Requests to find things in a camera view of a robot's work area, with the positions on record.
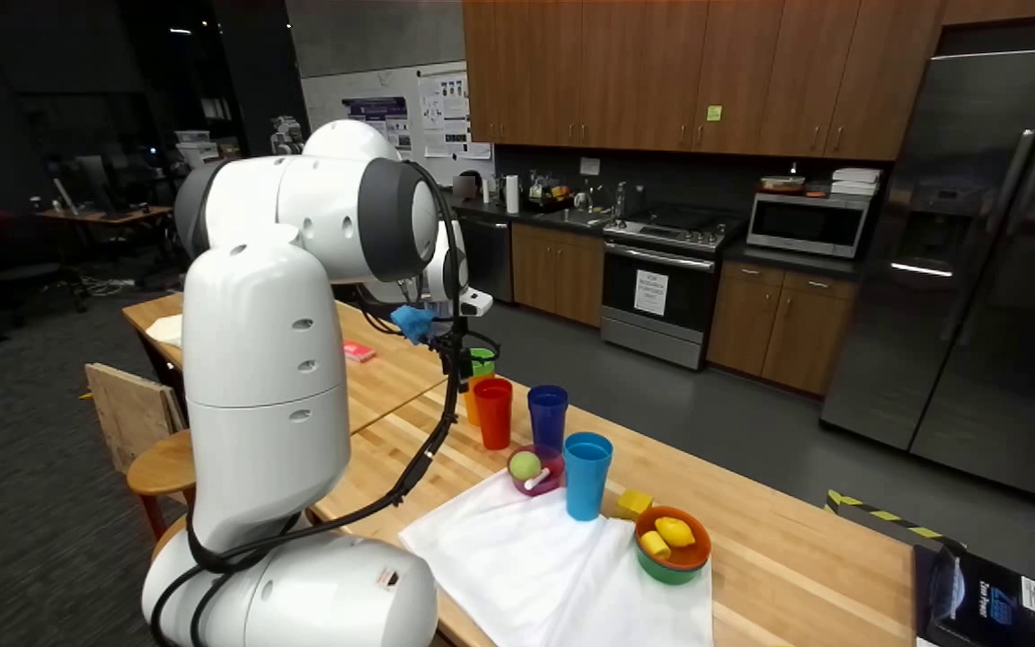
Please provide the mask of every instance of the whiteboard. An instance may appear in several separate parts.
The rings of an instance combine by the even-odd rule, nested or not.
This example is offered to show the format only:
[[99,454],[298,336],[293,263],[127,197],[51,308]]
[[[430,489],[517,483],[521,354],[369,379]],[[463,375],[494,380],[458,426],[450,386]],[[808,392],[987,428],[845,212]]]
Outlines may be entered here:
[[382,69],[301,81],[309,129],[331,120],[378,125],[400,156],[421,162],[440,186],[463,169],[491,180],[491,145],[470,137],[468,66]]

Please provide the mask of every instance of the microwave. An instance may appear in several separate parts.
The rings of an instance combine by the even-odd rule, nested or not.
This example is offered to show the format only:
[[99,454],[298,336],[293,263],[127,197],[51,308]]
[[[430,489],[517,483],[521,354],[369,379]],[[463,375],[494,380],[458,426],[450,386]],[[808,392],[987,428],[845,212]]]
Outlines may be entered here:
[[757,193],[745,242],[803,256],[855,258],[872,197]]

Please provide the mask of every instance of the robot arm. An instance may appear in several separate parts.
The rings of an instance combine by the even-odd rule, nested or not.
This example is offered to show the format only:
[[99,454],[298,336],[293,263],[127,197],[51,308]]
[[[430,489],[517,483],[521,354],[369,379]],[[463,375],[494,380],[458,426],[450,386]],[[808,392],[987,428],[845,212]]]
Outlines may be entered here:
[[[202,253],[184,292],[197,501],[185,535],[168,540],[146,573],[145,614],[172,645],[426,645],[433,580],[422,561],[286,525],[349,465],[331,286],[400,286],[439,268],[439,295],[451,292],[458,317],[458,235],[439,220],[433,186],[369,125],[331,121],[301,160],[191,177],[176,215],[184,246]],[[440,439],[400,487],[422,475]],[[400,498],[391,489],[334,525]]]

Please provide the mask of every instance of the brown cabinet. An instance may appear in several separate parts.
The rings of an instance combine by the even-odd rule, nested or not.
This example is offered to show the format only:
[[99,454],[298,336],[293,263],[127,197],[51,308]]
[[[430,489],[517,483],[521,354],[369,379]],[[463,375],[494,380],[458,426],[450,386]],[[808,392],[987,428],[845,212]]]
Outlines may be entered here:
[[513,301],[584,327],[601,324],[603,242],[513,224]]
[[1035,20],[1035,0],[944,0],[942,24],[1020,23]]
[[850,280],[726,263],[708,362],[824,396],[850,306]]
[[942,0],[463,0],[473,137],[896,160],[936,14]]

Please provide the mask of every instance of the backsplash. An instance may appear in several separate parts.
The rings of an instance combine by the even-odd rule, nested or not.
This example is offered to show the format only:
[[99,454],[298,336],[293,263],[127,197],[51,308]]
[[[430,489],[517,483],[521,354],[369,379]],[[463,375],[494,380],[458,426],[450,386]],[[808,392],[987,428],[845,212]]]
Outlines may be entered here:
[[[584,186],[577,177],[581,160],[601,160],[603,200],[615,197],[618,180],[643,183],[646,200],[705,206],[723,215],[747,215],[763,177],[790,173],[793,160],[726,160],[726,156],[661,156],[661,150],[577,150],[577,149],[494,149],[494,173],[547,173],[567,186]],[[796,162],[803,180],[830,180],[832,169],[850,162]]]

